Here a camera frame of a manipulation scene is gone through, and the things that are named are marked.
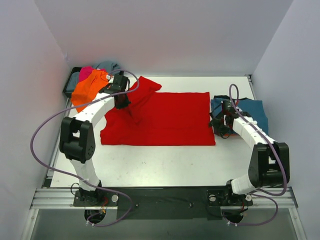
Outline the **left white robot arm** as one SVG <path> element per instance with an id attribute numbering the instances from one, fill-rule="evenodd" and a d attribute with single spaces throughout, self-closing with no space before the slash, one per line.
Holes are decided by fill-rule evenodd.
<path id="1" fill-rule="evenodd" d="M 61 122 L 59 150 L 70 160 L 76 174 L 81 177 L 79 181 L 80 197 L 91 206 L 98 206 L 103 200 L 100 189 L 101 181 L 97 177 L 93 155 L 96 149 L 94 127 L 110 110 L 122 109 L 130 104 L 124 92 L 130 83 L 128 77 L 121 71 L 114 75 L 106 86 L 96 94 L 97 102 L 86 106 L 74 117 L 64 117 Z"/>

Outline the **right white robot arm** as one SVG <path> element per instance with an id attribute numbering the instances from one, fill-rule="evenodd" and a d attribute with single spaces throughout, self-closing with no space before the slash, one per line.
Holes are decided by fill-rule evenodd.
<path id="1" fill-rule="evenodd" d="M 285 189 L 290 181 L 289 146 L 268 136 L 268 119 L 262 101 L 218 95 L 210 104 L 209 125 L 214 133 L 224 139 L 238 135 L 252 151 L 247 173 L 228 182 L 230 188 L 223 192 L 224 201 L 234 205 L 241 195 L 263 191 L 265 187 Z"/>

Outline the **red t-shirt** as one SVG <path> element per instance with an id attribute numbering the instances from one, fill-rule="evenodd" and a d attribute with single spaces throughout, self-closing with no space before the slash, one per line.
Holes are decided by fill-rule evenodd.
<path id="1" fill-rule="evenodd" d="M 214 146 L 209 92 L 160 92 L 143 76 L 128 93 L 130 104 L 105 114 L 102 145 Z"/>

